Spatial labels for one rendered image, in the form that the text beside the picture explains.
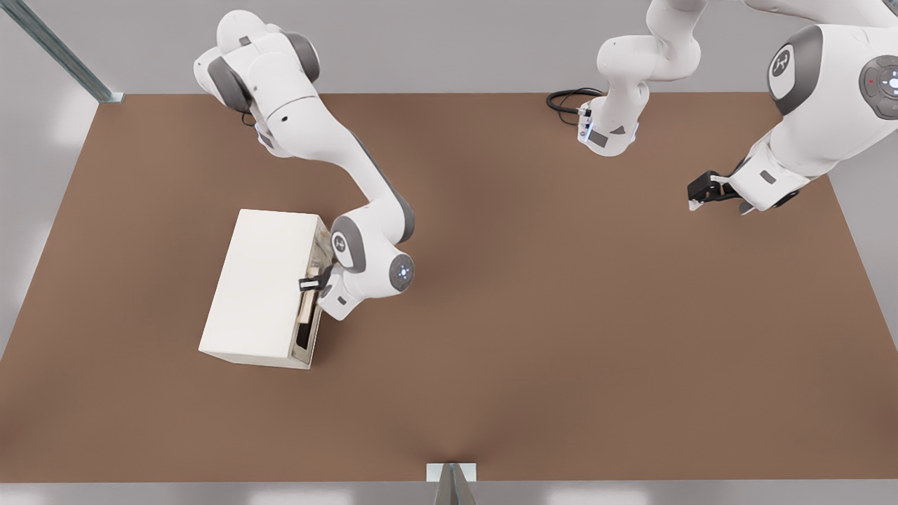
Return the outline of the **pale oven door handle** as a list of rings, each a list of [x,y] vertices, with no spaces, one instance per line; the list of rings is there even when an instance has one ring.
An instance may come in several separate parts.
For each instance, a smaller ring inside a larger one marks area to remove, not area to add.
[[[308,272],[306,277],[318,275],[325,268],[326,267],[319,269],[318,267],[314,267],[314,268],[310,269],[310,271]],[[296,317],[296,322],[298,322],[300,324],[310,324],[311,323],[311,320],[314,319],[314,311],[315,311],[315,307],[316,307],[317,297],[320,294],[321,294],[321,291],[301,292],[300,307],[299,307],[299,311],[298,311],[298,314]]]

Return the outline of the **white oven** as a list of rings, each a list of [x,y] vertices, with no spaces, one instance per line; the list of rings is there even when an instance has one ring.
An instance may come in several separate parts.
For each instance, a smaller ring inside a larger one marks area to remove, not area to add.
[[[240,210],[199,351],[231,363],[308,370],[321,308],[316,301],[310,324],[296,322],[298,281],[332,261],[318,215]]]

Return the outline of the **silver frame post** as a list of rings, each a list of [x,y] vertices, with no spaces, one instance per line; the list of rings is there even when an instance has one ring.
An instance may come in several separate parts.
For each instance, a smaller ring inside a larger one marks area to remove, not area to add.
[[[477,480],[475,463],[428,463],[428,483],[437,483],[434,505],[477,505],[469,488]]]
[[[25,0],[0,0],[0,9],[29,35],[100,105],[121,103],[125,93],[113,92],[65,45]]]

